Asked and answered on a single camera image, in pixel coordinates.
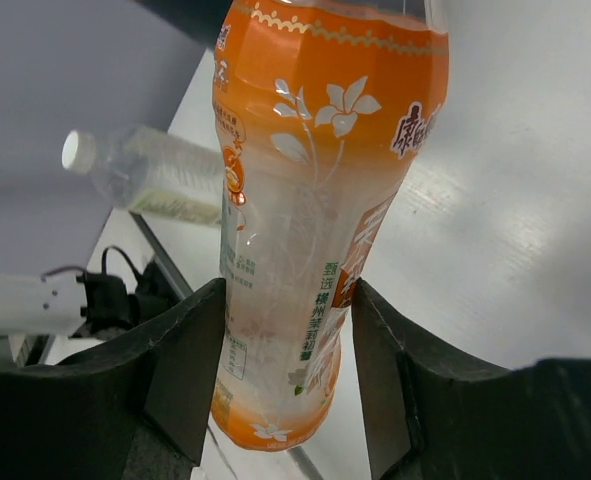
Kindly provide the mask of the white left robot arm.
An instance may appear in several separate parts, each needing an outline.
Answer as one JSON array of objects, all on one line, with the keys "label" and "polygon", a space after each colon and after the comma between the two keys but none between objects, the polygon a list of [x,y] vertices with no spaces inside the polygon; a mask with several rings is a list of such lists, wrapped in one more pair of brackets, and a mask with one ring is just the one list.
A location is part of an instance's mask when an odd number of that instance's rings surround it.
[{"label": "white left robot arm", "polygon": [[156,262],[139,270],[106,247],[100,270],[64,266],[38,277],[0,274],[0,366],[40,361],[48,339],[128,331],[178,303]]}]

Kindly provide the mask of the orange label plastic bottle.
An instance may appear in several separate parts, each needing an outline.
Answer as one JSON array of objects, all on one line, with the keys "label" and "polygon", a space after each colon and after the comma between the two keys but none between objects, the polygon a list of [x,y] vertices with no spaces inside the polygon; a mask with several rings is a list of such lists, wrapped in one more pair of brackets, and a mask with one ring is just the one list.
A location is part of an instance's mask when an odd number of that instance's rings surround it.
[{"label": "orange label plastic bottle", "polygon": [[442,109],[440,1],[235,1],[214,48],[225,338],[211,413],[282,451],[331,405],[356,283]]}]

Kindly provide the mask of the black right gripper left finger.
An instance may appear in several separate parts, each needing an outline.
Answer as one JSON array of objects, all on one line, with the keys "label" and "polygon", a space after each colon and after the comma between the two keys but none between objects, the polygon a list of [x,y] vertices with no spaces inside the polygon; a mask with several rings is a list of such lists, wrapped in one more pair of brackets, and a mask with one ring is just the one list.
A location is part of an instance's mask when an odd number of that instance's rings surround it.
[{"label": "black right gripper left finger", "polygon": [[187,479],[202,459],[224,336],[214,279],[54,365],[0,369],[0,479]]}]

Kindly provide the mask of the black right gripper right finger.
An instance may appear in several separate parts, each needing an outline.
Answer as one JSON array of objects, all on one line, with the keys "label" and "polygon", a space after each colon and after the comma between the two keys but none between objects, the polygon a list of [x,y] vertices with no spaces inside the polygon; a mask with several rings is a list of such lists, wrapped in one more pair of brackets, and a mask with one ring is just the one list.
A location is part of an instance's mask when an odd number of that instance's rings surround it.
[{"label": "black right gripper right finger", "polygon": [[591,359],[499,367],[364,281],[351,314],[373,478],[591,479]]}]

